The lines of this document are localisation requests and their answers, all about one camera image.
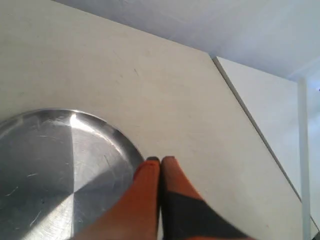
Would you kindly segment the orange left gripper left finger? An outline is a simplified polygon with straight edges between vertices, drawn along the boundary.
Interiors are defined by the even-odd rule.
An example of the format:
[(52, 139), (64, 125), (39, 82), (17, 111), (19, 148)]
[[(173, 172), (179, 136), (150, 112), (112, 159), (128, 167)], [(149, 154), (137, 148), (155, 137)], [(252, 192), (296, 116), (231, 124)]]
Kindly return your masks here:
[(160, 160), (149, 157), (116, 204), (74, 240), (156, 240), (159, 222)]

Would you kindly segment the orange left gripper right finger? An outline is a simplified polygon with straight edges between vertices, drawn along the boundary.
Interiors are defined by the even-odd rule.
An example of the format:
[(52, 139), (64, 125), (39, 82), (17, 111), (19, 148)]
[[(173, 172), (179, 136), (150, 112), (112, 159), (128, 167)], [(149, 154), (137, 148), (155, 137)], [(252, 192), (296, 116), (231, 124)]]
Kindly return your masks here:
[(161, 214), (165, 240), (251, 240), (217, 214), (196, 191), (178, 160), (160, 164)]

